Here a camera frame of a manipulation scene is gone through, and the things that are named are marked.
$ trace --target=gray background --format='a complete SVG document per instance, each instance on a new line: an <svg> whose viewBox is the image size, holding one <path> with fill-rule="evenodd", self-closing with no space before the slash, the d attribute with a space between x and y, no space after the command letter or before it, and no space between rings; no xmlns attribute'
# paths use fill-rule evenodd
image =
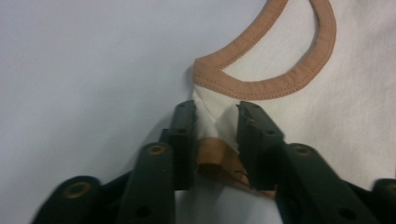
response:
<svg viewBox="0 0 396 224"><path fill-rule="evenodd" d="M75 175L102 183L134 165L195 58L224 47L264 0L0 2L0 223L29 223ZM273 202L197 177L177 223L277 223Z"/></svg>

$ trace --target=circular hole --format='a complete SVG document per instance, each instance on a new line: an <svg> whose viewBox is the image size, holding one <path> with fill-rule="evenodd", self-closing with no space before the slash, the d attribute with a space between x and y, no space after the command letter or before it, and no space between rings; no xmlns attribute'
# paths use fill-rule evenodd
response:
<svg viewBox="0 0 396 224"><path fill-rule="evenodd" d="M151 215L151 210L146 206L141 206L136 209L134 214L137 217L149 217L149 215Z"/></svg>
<svg viewBox="0 0 396 224"><path fill-rule="evenodd" d="M349 219L349 220L355 220L356 219L355 213L352 210L350 210L350 209L341 208L338 211L338 213L341 215L341 217L344 217L346 219Z"/></svg>
<svg viewBox="0 0 396 224"><path fill-rule="evenodd" d="M64 190L64 197L68 199L75 199L81 197L91 188L91 184L88 182L77 182Z"/></svg>
<svg viewBox="0 0 396 224"><path fill-rule="evenodd" d="M297 148L295 148L295 149L296 149L296 151L297 151L299 154L301 154L301 155L303 155L303 156L308 156L308 155L311 154L311 151L310 151L308 148L305 148L305 147L297 147Z"/></svg>
<svg viewBox="0 0 396 224"><path fill-rule="evenodd" d="M165 152L165 147L162 146L154 146L148 149L148 153L151 155L160 155Z"/></svg>

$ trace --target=white fabric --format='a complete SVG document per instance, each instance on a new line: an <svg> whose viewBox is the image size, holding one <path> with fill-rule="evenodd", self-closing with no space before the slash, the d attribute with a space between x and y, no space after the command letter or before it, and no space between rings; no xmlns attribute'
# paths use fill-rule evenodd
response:
<svg viewBox="0 0 396 224"><path fill-rule="evenodd" d="M223 71L252 81L291 69L316 30L307 2L290 0L268 35ZM331 4L337 37L322 71L300 91L253 103L284 131L286 142L316 148L341 178L370 189L378 178L395 177L396 2ZM236 150L239 101L199 86L193 98L202 117L200 137L219 137Z"/></svg>
<svg viewBox="0 0 396 224"><path fill-rule="evenodd" d="M131 169L191 97L194 59L236 38L263 4L0 1L0 223L30 223L70 177L106 183ZM177 223L276 223L275 210L204 179L177 195Z"/></svg>

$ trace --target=stitching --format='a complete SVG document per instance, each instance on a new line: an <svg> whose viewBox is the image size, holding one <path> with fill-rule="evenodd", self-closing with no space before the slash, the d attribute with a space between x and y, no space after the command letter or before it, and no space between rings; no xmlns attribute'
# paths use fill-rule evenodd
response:
<svg viewBox="0 0 396 224"><path fill-rule="evenodd" d="M228 65L234 63L238 59L240 59L244 54L246 54L250 49L252 49L261 39L262 37L271 29L271 27L274 25L276 22L277 18L279 18L280 14L283 11L283 8L285 5L288 3L288 1L283 1L282 4L278 6L276 9L276 13L271 17L269 22L266 23L266 25L260 30L260 32L257 35L254 35L252 39L249 40L249 43L247 43L238 53L236 53L234 56L232 56L230 59L228 59L226 62L221 63L217 65L217 68L225 68Z"/></svg>
<svg viewBox="0 0 396 224"><path fill-rule="evenodd" d="M324 61L328 61L329 59L330 59L330 57L331 57L331 54L332 54L332 48L331 48L331 46L333 46L333 44L334 44L334 39L335 39L335 33L336 33L336 27L335 27L335 19L334 19L334 16L332 15L332 9L330 8L330 3L328 2L328 1L325 1L325 2L323 2L324 3L324 6L326 7L326 13L327 13L327 17L330 17L331 18L331 23L330 23L330 28L329 28L329 30L330 30L330 33L332 34L331 35L331 39L329 40L329 42L327 42L326 43L326 50L325 50L325 53L323 53L322 54L322 57L321 57L321 59L320 59L320 61L319 61L319 63L317 63L317 65L314 67L314 68L312 68L310 71L309 71L309 73L307 74L307 75L305 75L304 77L303 77L303 79L302 80L300 80L300 81L297 81L297 82L295 82L294 84L292 84L292 85L289 85L289 86L287 86L287 87L284 87L283 89L280 89L280 90L276 90L276 91L264 91L264 92L244 92L244 91L235 91L235 90L232 90L232 89L230 89L229 87L227 87L227 86L224 86L222 83L219 83L219 82L216 82L216 81L214 81L214 80L212 80L211 78L209 78L209 77L203 77L203 76L195 76L195 78L197 79L196 81L197 81L197 84L199 84L199 85L201 85L201 86L204 86L204 87L206 87L206 88L209 88L210 90L213 90L213 91L217 91L217 92L219 92L219 93L224 93L224 94L226 94L226 95L229 95L229 96L231 96L231 97L233 97L233 98L236 98L236 99L240 99L240 98L243 98L243 99L259 99L259 100L262 100L262 99L273 99L273 98L277 98L277 97L280 97L280 96L284 96L284 95L288 95L288 94L291 94L291 93L293 93L293 92L296 92L296 91L298 91L298 90L300 90L300 89L302 89L304 86L306 86L312 79L313 79L313 77L315 77L317 74L318 74L318 72L323 68L323 66L324 66L324 64L325 64L325 62ZM277 77L277 78L275 78L275 79L273 79L273 81L277 81L277 80L279 80L280 79L280 77ZM272 93L277 93L277 92L282 92L282 91L286 91L286 92L283 92L283 93L280 93L280 94L278 94L278 95L275 95L275 96L266 96L267 94L272 94Z"/></svg>

